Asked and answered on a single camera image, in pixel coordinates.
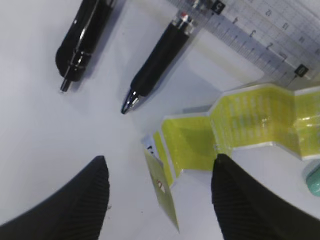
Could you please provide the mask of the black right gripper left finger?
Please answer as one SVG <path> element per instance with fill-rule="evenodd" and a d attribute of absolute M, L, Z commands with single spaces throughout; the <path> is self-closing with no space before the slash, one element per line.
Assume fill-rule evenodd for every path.
<path fill-rule="evenodd" d="M 106 159 L 95 157 L 56 193 L 0 226 L 2 240 L 97 240 L 110 199 Z"/>

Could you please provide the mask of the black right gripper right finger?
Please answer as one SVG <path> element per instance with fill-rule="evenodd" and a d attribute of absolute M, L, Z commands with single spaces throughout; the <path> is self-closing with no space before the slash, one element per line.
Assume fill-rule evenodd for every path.
<path fill-rule="evenodd" d="M 226 154 L 214 160 L 211 201 L 225 240 L 318 240 L 320 221 L 267 189 Z"/>

